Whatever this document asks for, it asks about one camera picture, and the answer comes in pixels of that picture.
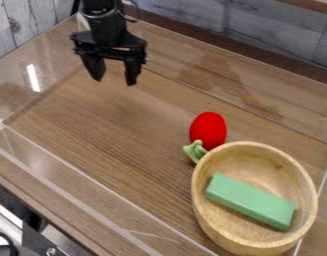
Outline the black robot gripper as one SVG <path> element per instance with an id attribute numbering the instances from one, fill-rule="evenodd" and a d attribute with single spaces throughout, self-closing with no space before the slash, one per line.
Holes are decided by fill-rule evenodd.
<path id="1" fill-rule="evenodd" d="M 130 32 L 124 32 L 111 45 L 96 42 L 90 31 L 75 32 L 70 39 L 74 41 L 75 53 L 80 56 L 91 77 L 100 82 L 106 74 L 104 59 L 124 62 L 124 76 L 128 86 L 136 84 L 142 73 L 142 65 L 147 58 L 147 41 Z"/>

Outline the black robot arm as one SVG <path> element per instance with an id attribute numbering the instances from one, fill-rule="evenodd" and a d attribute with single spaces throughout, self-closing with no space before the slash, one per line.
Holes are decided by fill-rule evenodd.
<path id="1" fill-rule="evenodd" d="M 127 85 L 135 85 L 146 63 L 147 41 L 127 30 L 134 19 L 123 13 L 122 0 L 83 0 L 82 15 L 90 30 L 72 33 L 70 39 L 91 77 L 100 81 L 107 70 L 104 60 L 119 60 Z"/>

